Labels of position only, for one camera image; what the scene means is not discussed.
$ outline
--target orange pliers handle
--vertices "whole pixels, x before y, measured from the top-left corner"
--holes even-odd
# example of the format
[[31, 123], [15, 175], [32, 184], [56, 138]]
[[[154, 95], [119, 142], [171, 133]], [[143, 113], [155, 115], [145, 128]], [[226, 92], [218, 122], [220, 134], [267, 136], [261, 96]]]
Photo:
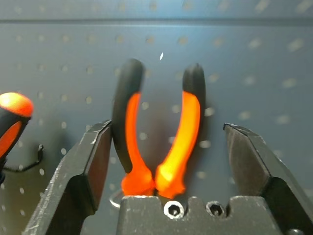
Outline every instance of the orange pliers handle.
[[199, 133], [205, 109], [205, 78], [196, 64], [183, 76], [182, 112], [172, 148], [156, 171], [156, 180], [140, 156], [136, 142], [136, 115], [144, 67], [138, 60], [129, 60], [122, 68], [113, 106], [113, 141], [126, 171], [122, 181], [125, 195], [159, 195], [174, 198], [185, 191], [183, 177], [187, 161]]

